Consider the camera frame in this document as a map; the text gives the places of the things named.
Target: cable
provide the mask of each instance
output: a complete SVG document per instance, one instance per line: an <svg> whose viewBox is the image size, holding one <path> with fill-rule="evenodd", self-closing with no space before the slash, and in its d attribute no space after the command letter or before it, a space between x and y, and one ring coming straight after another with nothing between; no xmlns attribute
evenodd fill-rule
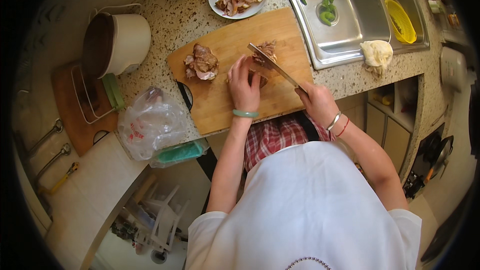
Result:
<svg viewBox="0 0 480 270"><path fill-rule="evenodd" d="M95 15L93 15L93 17L95 17L96 15L98 15L102 10L104 9L109 9L109 8L126 8L126 7L133 7L133 6L142 6L140 3L130 3L130 4L124 4L124 5L108 5L108 6L104 6L103 8L97 10L96 8L93 8L93 11L95 12ZM91 21L91 16L92 16L92 12L90 12L90 14L88 14L88 23L90 23Z"/></svg>

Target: red string bracelet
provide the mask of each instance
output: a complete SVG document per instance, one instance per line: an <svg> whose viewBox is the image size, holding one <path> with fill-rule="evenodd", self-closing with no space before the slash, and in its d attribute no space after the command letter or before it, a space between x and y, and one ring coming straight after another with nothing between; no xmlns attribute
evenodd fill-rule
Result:
<svg viewBox="0 0 480 270"><path fill-rule="evenodd" d="M349 118L349 117L347 117L347 118L346 118L346 124L345 124L345 126L343 127L343 130L342 130L342 132L341 132L339 135L337 135L337 137L339 137L341 134L343 134L343 132L344 132L344 131L345 131L345 129L347 128L347 125L349 124L349 122L350 122L350 118Z"/></svg>

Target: speckled countertop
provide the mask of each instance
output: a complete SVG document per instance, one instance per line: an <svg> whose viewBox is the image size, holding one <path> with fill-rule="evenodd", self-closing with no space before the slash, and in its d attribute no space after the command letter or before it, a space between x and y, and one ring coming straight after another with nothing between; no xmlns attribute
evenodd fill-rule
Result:
<svg viewBox="0 0 480 270"><path fill-rule="evenodd" d="M187 114L187 134L181 143L205 137L199 134L190 117L167 64L167 56L203 35L233 23L233 20L222 18L214 13L208 0L135 0L135 2L142 4L139 12L150 24L152 43L140 68L118 77L118 84L126 105L130 105L135 95L148 86L159 87L168 93ZM363 62L348 63L320 71L312 70L314 82L326 85L335 99L419 75L416 121L406 157L409 163L405 163L400 172L400 177L404 177L403 180L406 179L405 173L411 168L414 160L411 157L415 156L419 142L444 121L446 122L445 131L448 131L451 105L445 119L441 119L437 125L431 124L442 115L453 98L450 91L442 89L440 82L441 27L435 22L427 0L419 0L419 3L429 34L429 51L394 55L382 79L375 79L371 73L365 71ZM260 12L290 6L289 0L267 0Z"/></svg>

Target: white rice cooker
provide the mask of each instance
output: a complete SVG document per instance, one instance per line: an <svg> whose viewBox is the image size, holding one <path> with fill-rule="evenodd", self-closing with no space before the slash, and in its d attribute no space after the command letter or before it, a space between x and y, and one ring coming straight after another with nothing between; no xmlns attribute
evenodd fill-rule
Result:
<svg viewBox="0 0 480 270"><path fill-rule="evenodd" d="M462 93L467 77L467 61L465 56L452 48L443 47L440 57L440 74L443 85L452 87Z"/></svg>
<svg viewBox="0 0 480 270"><path fill-rule="evenodd" d="M150 26L141 15L99 13L83 39L82 69L95 78L132 72L147 56L151 38Z"/></svg>

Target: wooden board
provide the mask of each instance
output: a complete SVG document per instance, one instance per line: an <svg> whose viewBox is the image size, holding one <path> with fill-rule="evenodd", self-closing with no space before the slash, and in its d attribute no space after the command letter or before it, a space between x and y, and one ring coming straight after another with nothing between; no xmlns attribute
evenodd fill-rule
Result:
<svg viewBox="0 0 480 270"><path fill-rule="evenodd" d="M293 11L289 7L277 9L237 21L172 52L168 57L173 76L185 84L193 97L191 117L201 135L229 128L233 102L226 84L231 65L242 56L251 55L247 45L276 40L277 63L297 82L313 82L312 72ZM191 55L195 43L210 47L220 62L218 75L213 80L188 79L183 60ZM260 90L259 118L298 110L302 101L294 87L275 70L268 71L267 85Z"/></svg>
<svg viewBox="0 0 480 270"><path fill-rule="evenodd" d="M65 127L65 131L68 134L72 146L75 148L78 156L81 157L92 148L94 145L94 137L97 133L109 133L114 129L117 129L119 115L116 111L113 111L92 124L88 124L85 121L75 96L74 84L72 81L71 70L74 67L75 69L78 69L77 66L78 63L69 63L55 69L52 72L51 80L60 119L63 121L63 126ZM79 86L81 86L81 81L80 83L77 82L78 75L79 72L74 72L75 87L80 94L81 91L79 90ZM98 109L95 110L95 113L100 116L105 112L110 111L112 107L107 93L105 92L102 80L95 80L93 86L98 94L96 102L99 105ZM87 112L87 108L83 108L83 110L85 111L88 121L91 122L94 119L91 109L90 113Z"/></svg>

